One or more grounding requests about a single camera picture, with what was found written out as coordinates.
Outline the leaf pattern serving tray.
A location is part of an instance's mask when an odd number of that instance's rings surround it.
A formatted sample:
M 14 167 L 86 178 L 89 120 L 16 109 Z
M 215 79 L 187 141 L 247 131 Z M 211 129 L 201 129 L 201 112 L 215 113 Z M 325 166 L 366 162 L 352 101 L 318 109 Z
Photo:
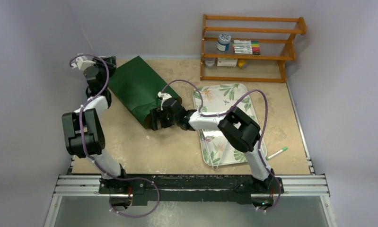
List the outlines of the leaf pattern serving tray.
M 240 83 L 205 86 L 199 88 L 200 93 L 193 90 L 193 103 L 195 108 L 201 105 L 203 99 L 203 106 L 201 112 L 224 112 L 228 110 L 242 95 L 248 92 L 245 85 Z M 201 151 L 204 147 L 204 140 L 206 137 L 215 137 L 217 139 L 225 139 L 222 132 L 201 130 L 199 131 Z M 234 165 L 246 163 L 247 160 L 243 153 L 233 148 L 230 144 L 225 151 L 222 162 L 219 167 L 224 165 Z

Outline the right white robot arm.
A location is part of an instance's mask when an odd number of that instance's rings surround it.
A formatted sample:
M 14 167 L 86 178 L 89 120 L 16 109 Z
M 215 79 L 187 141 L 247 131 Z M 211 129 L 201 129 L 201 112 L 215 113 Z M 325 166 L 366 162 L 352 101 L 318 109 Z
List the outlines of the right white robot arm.
M 149 127 L 156 131 L 158 124 L 162 128 L 177 125 L 184 131 L 220 131 L 228 143 L 244 154 L 251 170 L 252 182 L 259 192 L 275 189 L 283 192 L 281 179 L 262 155 L 262 131 L 258 123 L 238 107 L 232 107 L 224 113 L 202 114 L 200 110 L 185 109 L 173 98 L 163 98 L 161 107 L 151 109 Z

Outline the green paper bag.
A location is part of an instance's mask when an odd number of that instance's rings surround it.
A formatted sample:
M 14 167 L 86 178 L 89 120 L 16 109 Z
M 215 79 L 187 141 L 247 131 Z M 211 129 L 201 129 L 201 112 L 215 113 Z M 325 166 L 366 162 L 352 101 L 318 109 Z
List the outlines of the green paper bag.
M 150 129 L 151 109 L 160 109 L 158 92 L 166 85 L 167 82 L 140 56 L 117 67 L 108 81 L 108 88 L 145 129 Z

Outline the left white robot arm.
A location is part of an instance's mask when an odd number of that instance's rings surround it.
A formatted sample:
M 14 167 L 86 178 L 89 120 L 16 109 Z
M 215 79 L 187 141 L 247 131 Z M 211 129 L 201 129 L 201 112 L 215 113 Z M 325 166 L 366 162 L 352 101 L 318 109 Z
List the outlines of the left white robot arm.
M 106 150 L 100 123 L 100 116 L 112 103 L 108 82 L 116 70 L 116 57 L 78 54 L 69 65 L 83 72 L 87 100 L 77 110 L 62 115 L 66 150 L 90 161 L 100 171 L 101 189 L 124 193 L 129 189 L 129 180 L 124 168 Z

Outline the metal tongs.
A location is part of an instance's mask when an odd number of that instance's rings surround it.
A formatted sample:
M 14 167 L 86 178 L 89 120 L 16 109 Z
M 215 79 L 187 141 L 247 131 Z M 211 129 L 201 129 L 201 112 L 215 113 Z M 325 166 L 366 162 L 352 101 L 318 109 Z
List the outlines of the metal tongs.
M 205 164 L 209 165 L 213 170 L 218 169 L 228 147 L 229 143 L 225 139 L 206 137 L 202 148 Z

